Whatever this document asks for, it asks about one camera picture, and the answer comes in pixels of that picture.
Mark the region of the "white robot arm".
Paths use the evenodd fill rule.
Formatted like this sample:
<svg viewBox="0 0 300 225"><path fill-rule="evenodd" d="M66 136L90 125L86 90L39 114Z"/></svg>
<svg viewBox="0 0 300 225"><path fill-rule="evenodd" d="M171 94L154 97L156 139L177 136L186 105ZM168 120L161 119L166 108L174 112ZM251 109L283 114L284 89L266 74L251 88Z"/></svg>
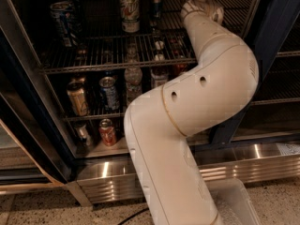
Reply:
<svg viewBox="0 0 300 225"><path fill-rule="evenodd" d="M259 81L252 50L221 24L214 0L184 0L181 17L198 62L128 106L124 129L155 225L223 225L187 138L242 111Z"/></svg>

